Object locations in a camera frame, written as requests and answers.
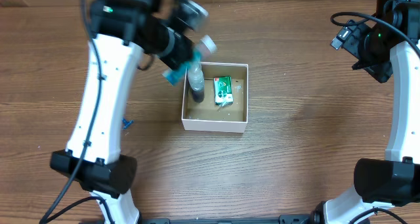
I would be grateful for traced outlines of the teal toothpaste tube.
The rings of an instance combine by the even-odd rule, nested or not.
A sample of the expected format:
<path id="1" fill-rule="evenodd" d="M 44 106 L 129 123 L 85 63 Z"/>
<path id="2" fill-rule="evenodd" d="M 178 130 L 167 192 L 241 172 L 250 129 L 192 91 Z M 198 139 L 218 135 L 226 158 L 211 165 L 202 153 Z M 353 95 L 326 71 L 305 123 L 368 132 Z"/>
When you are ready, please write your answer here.
<path id="1" fill-rule="evenodd" d="M 171 85 L 176 85 L 184 77 L 189 68 L 211 56 L 216 50 L 217 46 L 213 40 L 208 35 L 205 35 L 200 42 L 195 45 L 191 60 L 182 63 L 178 70 L 166 70 L 162 75 Z"/>

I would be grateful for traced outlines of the foaming soap pump bottle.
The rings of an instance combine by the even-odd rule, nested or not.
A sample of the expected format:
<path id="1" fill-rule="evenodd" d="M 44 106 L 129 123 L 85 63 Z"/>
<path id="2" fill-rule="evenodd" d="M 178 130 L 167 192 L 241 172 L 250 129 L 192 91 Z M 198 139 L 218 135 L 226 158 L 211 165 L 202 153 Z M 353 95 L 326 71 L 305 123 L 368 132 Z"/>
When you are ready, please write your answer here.
<path id="1" fill-rule="evenodd" d="M 205 83 L 200 62 L 191 63 L 188 69 L 188 83 L 190 84 L 193 100 L 201 103 L 205 97 Z"/>

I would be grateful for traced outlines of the green soap bar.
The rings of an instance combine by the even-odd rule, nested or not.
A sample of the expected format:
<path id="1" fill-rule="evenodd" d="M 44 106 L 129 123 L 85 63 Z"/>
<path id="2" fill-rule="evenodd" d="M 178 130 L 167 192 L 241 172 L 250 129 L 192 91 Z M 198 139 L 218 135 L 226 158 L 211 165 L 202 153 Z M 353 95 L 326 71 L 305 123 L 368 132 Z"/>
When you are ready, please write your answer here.
<path id="1" fill-rule="evenodd" d="M 234 102 L 232 94 L 232 78 L 230 76 L 216 77 L 213 79 L 215 91 L 215 104 L 224 107 Z"/>

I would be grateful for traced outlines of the blue disposable razor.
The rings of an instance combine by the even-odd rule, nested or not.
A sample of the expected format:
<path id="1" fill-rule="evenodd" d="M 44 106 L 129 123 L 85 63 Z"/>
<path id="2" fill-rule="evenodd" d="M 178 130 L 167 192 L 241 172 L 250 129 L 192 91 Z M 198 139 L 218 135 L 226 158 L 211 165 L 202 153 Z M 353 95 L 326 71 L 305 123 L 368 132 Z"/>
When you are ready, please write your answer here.
<path id="1" fill-rule="evenodd" d="M 125 118 L 123 118 L 123 130 L 128 129 L 133 123 L 133 120 L 126 120 Z"/>

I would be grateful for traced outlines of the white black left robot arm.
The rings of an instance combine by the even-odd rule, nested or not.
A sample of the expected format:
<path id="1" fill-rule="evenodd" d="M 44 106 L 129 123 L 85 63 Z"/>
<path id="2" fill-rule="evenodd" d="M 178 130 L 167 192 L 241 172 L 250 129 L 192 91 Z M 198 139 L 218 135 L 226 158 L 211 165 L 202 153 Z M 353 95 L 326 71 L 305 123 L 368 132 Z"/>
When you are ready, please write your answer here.
<path id="1" fill-rule="evenodd" d="M 161 0 L 81 2 L 89 39 L 89 66 L 77 123 L 66 148 L 50 166 L 78 182 L 98 202 L 105 223 L 140 223 L 131 195 L 137 161 L 121 153 L 121 130 L 132 80 L 144 55 L 183 72 L 207 11 L 192 0 L 174 0 L 166 19 L 156 17 Z"/>

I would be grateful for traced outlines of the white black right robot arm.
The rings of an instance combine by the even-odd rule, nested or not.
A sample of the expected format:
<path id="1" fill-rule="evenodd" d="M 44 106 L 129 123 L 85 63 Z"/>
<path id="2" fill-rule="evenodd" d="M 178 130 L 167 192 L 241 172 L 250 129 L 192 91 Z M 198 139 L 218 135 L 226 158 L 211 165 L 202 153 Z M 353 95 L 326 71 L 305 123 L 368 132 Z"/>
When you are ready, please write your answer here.
<path id="1" fill-rule="evenodd" d="M 348 12 L 331 42 L 357 58 L 353 70 L 365 70 L 379 83 L 394 80 L 392 126 L 385 157 L 361 158 L 352 186 L 320 202 L 301 223 L 369 223 L 369 217 L 392 213 L 394 207 L 419 202 L 419 0 L 377 0 L 373 15 Z"/>

